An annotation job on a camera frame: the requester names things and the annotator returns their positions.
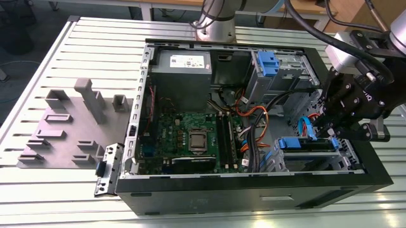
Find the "motherboard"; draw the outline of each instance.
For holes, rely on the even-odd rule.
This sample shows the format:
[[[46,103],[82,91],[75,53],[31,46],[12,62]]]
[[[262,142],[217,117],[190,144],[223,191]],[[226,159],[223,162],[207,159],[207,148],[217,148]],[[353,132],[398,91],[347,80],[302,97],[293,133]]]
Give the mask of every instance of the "motherboard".
[[[140,148],[140,172],[148,175],[243,172],[237,140],[241,124],[241,118],[230,113],[160,114],[156,143]]]

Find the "slotted metal worktable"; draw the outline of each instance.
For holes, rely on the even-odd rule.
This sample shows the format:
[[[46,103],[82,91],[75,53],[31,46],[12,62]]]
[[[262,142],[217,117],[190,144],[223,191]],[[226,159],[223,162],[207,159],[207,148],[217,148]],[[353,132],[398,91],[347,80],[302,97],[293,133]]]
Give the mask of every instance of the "slotted metal worktable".
[[[118,198],[94,198],[94,170],[23,170],[18,156],[34,133],[51,89],[76,95],[75,81],[91,78],[103,97],[134,98],[146,38],[194,40],[189,24],[82,18],[67,22],[0,129],[0,224],[88,227],[405,227],[406,121],[400,108],[386,119],[389,143],[373,143],[394,185],[322,209],[138,217]],[[317,48],[330,67],[325,43],[299,31],[237,29],[239,43]]]

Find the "screw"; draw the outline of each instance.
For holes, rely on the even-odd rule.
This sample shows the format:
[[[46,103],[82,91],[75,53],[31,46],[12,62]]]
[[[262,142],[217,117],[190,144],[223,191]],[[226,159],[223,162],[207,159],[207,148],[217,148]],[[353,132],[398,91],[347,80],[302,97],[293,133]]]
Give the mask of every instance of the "screw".
[[[377,80],[375,76],[370,72],[367,72],[366,76],[371,82],[374,82]]]

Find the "cpu socket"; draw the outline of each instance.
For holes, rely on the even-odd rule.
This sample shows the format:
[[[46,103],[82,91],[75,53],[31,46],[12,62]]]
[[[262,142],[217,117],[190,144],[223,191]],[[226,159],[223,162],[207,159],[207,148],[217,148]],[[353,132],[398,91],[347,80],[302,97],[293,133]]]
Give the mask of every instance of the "cpu socket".
[[[201,155],[207,152],[207,132],[206,131],[190,131],[190,151],[195,155]]]

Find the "ram slot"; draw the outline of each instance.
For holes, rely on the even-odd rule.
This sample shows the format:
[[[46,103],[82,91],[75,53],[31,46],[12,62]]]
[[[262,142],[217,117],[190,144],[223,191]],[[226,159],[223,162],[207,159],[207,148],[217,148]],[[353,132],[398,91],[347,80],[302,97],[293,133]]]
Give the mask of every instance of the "ram slot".
[[[215,118],[217,124],[217,141],[218,141],[218,151],[221,155],[221,166],[229,167],[229,153],[227,153],[227,138],[225,137],[225,125],[223,125],[223,115],[219,114]]]
[[[229,121],[229,116],[223,116],[223,127],[225,127],[225,141],[226,141],[226,153],[227,153],[227,164],[229,167],[233,167],[234,164],[234,158],[233,158],[233,133],[230,132],[231,126],[230,126],[230,121]]]
[[[227,113],[229,118],[229,132],[230,132],[230,146],[231,146],[231,158],[233,158],[233,165],[237,167],[237,146],[235,146],[235,134],[234,134],[234,122],[231,118],[231,114]]]

